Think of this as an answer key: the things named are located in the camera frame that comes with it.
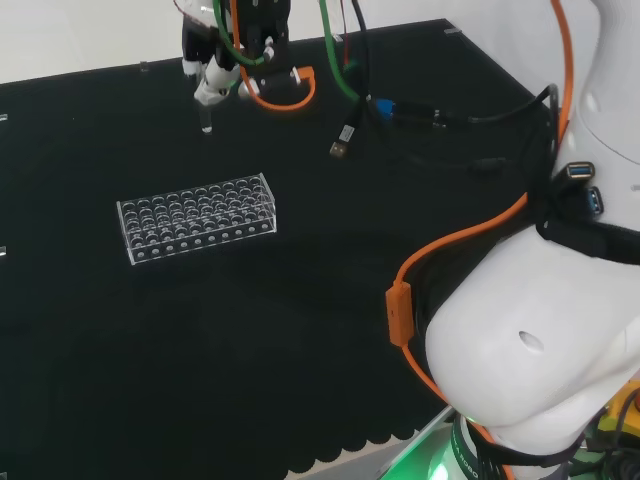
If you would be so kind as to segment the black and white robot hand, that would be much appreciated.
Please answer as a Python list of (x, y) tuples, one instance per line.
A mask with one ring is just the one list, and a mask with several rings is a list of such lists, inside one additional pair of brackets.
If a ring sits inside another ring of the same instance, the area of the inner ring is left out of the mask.
[(176, 1), (182, 66), (203, 107), (240, 96), (267, 99), (310, 81), (289, 52), (289, 1)]

